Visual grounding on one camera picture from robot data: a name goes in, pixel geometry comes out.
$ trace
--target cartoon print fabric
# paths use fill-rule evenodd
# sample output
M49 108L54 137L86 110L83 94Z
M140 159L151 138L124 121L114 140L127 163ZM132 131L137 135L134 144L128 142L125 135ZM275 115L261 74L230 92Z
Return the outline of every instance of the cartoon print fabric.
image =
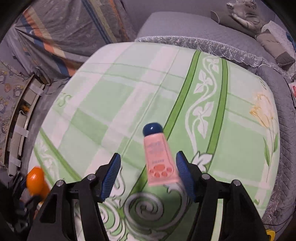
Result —
M0 162L5 156L5 139L19 96L29 77L18 73L12 66L0 60Z
M296 107L296 82L290 83L289 87L293 96L294 106Z

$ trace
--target pink tube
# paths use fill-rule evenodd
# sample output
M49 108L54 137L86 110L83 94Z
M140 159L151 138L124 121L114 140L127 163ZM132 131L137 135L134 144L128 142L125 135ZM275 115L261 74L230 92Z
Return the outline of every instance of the pink tube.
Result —
M161 125L147 124L143 134L149 186L179 182L178 171Z

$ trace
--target leaf pattern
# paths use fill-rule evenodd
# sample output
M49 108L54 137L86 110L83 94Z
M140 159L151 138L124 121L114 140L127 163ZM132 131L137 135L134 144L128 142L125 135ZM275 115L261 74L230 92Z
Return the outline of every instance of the leaf pattern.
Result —
M192 112L194 116L197 116L197 120L200 121L197 126L197 130L204 139L207 135L207 128L208 128L208 122L204 120L204 117L209 117L211 115L213 107L214 107L214 102L211 101L211 102L207 102L204 108L202 108L201 106L197 106Z
M201 106L198 106L198 107L196 107L196 108L193 110L192 114L193 114L194 116L198 116L198 117L200 117L200 116L202 115L202 112L203 112L202 107L201 107Z
M205 117L205 116L209 117L212 113L213 107L214 107L213 101L207 102L204 107L203 117Z
M193 93L195 94L203 92L204 86L205 84L197 83Z
M255 199L255 200L254 200L254 203L255 203L256 205L259 205L260 200Z
M203 118L200 119L200 122L197 126L197 130L198 132L202 135L202 137L205 139L206 135L207 135L207 126L208 126L208 122L206 120L204 120Z
M267 142L265 140L265 138L263 138L264 140L264 156L265 156L265 160L266 160L266 163L267 165L270 167L270 153L269 153L269 148L268 148L268 145L267 145Z
M219 73L219 66L214 64L213 65L213 70L216 72L216 73Z
M201 70L200 70L200 73L199 73L199 75L198 75L198 79L199 79L200 81L202 81L203 83L205 83L206 78L207 78L206 73L201 69Z
M213 80L210 77L208 77L208 78L205 79L205 84L213 85Z
M278 144L279 144L279 134L277 133L276 137L274 138L274 152L277 151Z
M217 64L217 63L219 63L219 58L208 58L207 62L209 62L211 64Z
M192 164L197 165L200 171L205 172L206 171L205 165L212 160L212 156L213 156L212 154L208 154L208 153L204 153L201 155L200 152L198 152L193 158Z

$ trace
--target orange object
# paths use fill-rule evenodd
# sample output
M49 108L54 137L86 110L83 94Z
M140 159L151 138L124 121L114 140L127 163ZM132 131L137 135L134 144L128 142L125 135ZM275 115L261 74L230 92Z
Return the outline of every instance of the orange object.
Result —
M30 108L28 106L22 105L21 106L23 112L29 112Z
M50 190L40 167L34 167L28 173L26 184L31 195L39 195L43 200L46 199Z

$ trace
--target cable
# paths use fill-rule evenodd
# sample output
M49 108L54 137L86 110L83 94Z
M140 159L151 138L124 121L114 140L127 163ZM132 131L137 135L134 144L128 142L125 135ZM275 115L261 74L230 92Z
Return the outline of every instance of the cable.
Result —
M294 208L293 208L293 212L292 212L292 214L284 221L284 222L282 222L282 223L280 223L280 224L269 224L269 223L264 223L263 225L269 225L269 226L280 226L280 225L283 225L284 223L286 223L287 221L289 221L289 219L293 216L293 214L294 214L294 211L295 211L295 206L294 206Z

